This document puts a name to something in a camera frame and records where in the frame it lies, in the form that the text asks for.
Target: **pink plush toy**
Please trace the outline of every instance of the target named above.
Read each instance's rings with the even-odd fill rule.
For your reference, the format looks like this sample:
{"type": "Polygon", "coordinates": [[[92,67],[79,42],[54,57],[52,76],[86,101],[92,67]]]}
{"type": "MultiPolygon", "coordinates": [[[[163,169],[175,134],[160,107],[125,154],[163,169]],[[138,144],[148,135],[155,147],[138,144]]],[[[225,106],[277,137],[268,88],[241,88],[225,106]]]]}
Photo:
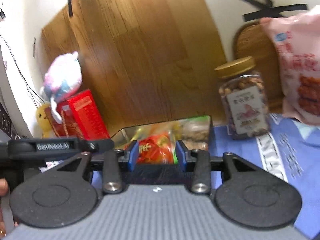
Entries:
{"type": "Polygon", "coordinates": [[[74,95],[82,83],[78,52],[58,56],[44,75],[40,95],[50,101],[51,113],[55,121],[62,123],[57,112],[57,104],[74,95]]]}

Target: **black cable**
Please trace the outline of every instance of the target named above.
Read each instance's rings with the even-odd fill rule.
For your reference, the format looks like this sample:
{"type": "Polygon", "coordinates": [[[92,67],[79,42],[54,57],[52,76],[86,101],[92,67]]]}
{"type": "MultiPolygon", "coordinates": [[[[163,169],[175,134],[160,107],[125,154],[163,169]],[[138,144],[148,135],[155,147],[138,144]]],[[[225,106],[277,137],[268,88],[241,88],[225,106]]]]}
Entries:
{"type": "Polygon", "coordinates": [[[34,92],[34,91],[32,90],[32,88],[28,85],[28,82],[26,81],[25,77],[22,75],[22,73],[21,73],[21,71],[20,71],[20,69],[19,69],[19,67],[18,67],[18,65],[17,65],[17,61],[16,61],[16,59],[15,59],[15,57],[14,57],[12,51],[11,51],[11,48],[10,48],[9,44],[6,42],[6,40],[5,40],[1,35],[0,35],[0,37],[4,40],[5,44],[7,45],[8,49],[9,49],[9,51],[10,51],[10,54],[11,54],[13,60],[14,60],[14,63],[15,63],[16,66],[17,66],[17,69],[18,69],[18,71],[19,71],[19,74],[21,75],[21,77],[22,77],[23,80],[25,81],[26,85],[27,85],[28,88],[29,88],[38,98],[40,98],[40,99],[42,100],[42,102],[44,103],[43,99],[42,99],[36,92],[34,92]]]}
{"type": "Polygon", "coordinates": [[[40,99],[43,103],[44,103],[44,100],[43,100],[36,92],[34,92],[33,89],[29,86],[27,80],[25,79],[25,77],[23,76],[23,74],[21,73],[21,71],[20,71],[20,69],[19,69],[19,67],[18,67],[17,61],[16,61],[16,59],[15,59],[15,57],[14,57],[12,51],[11,51],[11,48],[10,48],[9,44],[7,43],[7,41],[6,41],[1,35],[0,35],[0,37],[4,40],[5,44],[7,45],[8,49],[9,49],[9,51],[10,51],[10,54],[11,54],[11,56],[12,56],[12,58],[13,58],[13,61],[14,61],[15,65],[16,65],[17,69],[18,69],[18,72],[19,72],[20,76],[22,77],[22,79],[24,80],[24,82],[25,82],[25,84],[26,84],[27,91],[28,91],[28,93],[31,95],[33,103],[34,103],[35,106],[38,108],[39,106],[37,106],[35,99],[38,101],[37,103],[38,103],[39,105],[41,105],[41,102],[39,101],[39,99],[40,99]]]}

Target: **wooden board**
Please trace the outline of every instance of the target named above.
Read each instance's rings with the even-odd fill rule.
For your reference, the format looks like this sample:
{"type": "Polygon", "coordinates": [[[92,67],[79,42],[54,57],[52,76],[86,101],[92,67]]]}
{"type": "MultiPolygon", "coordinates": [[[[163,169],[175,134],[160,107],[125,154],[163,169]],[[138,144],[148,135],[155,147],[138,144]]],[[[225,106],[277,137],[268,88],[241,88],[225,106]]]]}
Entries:
{"type": "Polygon", "coordinates": [[[252,56],[256,60],[256,69],[261,72],[265,82],[270,110],[281,113],[282,99],[278,54],[258,22],[244,25],[236,34],[234,41],[235,58],[252,56]]]}
{"type": "MultiPolygon", "coordinates": [[[[42,31],[49,62],[77,50],[111,134],[209,114],[224,119],[214,68],[226,62],[204,0],[72,0],[42,31]]],[[[43,65],[45,73],[48,66],[43,65]]]]}

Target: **yellow plush toy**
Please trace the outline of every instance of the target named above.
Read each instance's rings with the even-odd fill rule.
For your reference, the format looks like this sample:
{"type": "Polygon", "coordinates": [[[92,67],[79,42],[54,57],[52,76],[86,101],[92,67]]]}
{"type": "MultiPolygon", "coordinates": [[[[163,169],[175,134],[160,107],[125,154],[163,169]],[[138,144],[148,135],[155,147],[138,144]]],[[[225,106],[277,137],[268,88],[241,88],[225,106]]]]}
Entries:
{"type": "Polygon", "coordinates": [[[42,138],[56,137],[52,130],[50,121],[44,111],[47,107],[50,107],[50,104],[43,104],[36,111],[37,122],[42,130],[42,138]]]}

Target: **wooden cutting board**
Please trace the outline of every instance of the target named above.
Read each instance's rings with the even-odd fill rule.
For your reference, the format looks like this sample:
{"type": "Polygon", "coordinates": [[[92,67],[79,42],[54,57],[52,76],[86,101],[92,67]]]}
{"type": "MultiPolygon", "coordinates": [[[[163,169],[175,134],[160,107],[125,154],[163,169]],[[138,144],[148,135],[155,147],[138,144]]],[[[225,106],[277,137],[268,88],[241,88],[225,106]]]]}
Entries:
{"type": "Polygon", "coordinates": [[[261,72],[265,82],[268,104],[271,112],[281,113],[282,99],[278,54],[259,22],[244,25],[234,40],[235,58],[252,56],[256,60],[256,69],[261,72]]]}

